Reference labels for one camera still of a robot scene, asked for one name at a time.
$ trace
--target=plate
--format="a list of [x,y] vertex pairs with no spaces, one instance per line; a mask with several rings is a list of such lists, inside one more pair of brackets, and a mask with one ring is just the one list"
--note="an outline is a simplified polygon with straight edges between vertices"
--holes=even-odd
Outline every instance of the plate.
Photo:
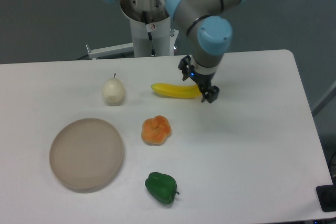
[[122,138],[101,119],[81,119],[61,130],[50,149],[50,165],[67,187],[89,190],[108,183],[123,158]]

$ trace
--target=cable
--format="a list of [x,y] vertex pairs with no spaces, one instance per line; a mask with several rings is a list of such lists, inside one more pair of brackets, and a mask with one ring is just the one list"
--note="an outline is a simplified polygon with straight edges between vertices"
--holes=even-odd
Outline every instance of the cable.
[[79,57],[77,60],[81,60],[81,59],[84,59],[85,57],[88,57],[89,55],[88,54],[86,54],[86,55],[84,55],[84,56],[82,56],[82,57]]
[[[148,20],[147,20],[147,13],[145,11],[142,12],[142,18],[143,18],[143,21],[144,21],[145,25],[148,25],[149,23],[148,23]],[[148,38],[149,38],[149,40],[151,42],[151,46],[152,46],[152,55],[156,56],[152,33],[149,31],[147,34],[148,34]]]

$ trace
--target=round plate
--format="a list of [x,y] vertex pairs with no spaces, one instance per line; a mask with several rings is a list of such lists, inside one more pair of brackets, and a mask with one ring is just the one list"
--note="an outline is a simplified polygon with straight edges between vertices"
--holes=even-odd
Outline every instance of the round plate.
[[110,123],[82,119],[66,126],[50,149],[56,177],[73,189],[92,189],[107,183],[123,158],[122,139]]

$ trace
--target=gray floor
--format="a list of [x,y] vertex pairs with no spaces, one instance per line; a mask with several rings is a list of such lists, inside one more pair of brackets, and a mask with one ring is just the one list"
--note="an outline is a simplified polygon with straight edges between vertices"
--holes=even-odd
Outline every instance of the gray floor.
[[[131,42],[117,3],[101,0],[0,0],[0,63],[75,60],[91,49]],[[336,0],[249,0],[223,15],[234,51],[293,52],[309,104],[336,81]],[[179,53],[192,53],[181,35]],[[336,150],[336,98],[315,118],[329,159]]]

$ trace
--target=banana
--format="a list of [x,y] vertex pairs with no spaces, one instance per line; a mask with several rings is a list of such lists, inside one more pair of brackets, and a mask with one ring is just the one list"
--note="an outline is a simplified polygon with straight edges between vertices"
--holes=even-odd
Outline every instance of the banana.
[[179,86],[168,83],[155,83],[151,88],[158,94],[174,98],[195,98],[201,95],[197,85]]

